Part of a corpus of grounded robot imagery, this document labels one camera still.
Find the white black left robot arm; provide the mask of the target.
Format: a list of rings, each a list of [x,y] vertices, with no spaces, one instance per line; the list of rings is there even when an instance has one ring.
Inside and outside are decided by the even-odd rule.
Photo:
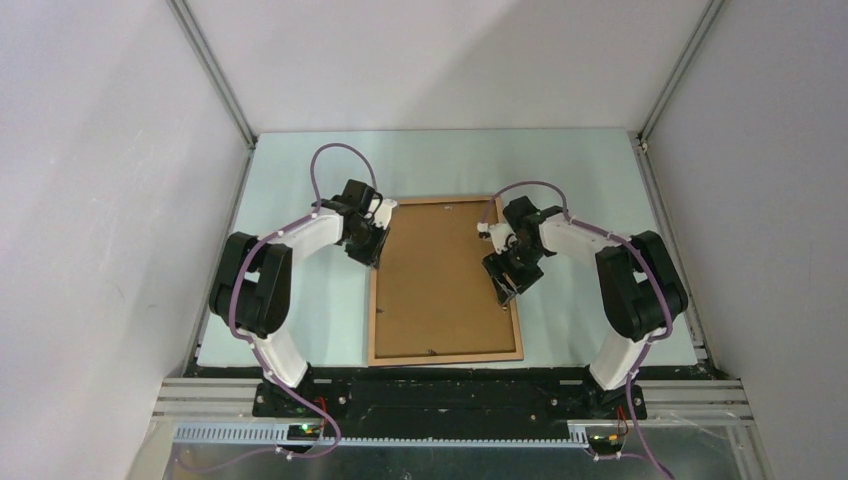
[[[349,180],[343,192],[317,199],[305,216],[260,238],[231,234],[209,293],[209,309],[244,340],[269,380],[282,384],[277,402],[292,416],[316,403],[304,382],[310,365],[284,326],[291,306],[294,266],[321,249],[341,246],[348,258],[376,269],[398,202],[366,183]]]

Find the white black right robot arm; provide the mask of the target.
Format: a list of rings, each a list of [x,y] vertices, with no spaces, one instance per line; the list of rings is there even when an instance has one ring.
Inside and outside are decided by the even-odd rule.
[[[622,403],[619,390],[638,372],[648,349],[673,332],[689,304],[661,236],[644,231],[623,236],[578,220],[563,207],[537,208],[523,196],[508,203],[504,220],[477,224],[494,247],[483,267],[498,303],[507,306],[543,276],[543,258],[564,255],[595,270],[611,331],[589,364],[594,383],[581,392],[585,411],[606,418]]]

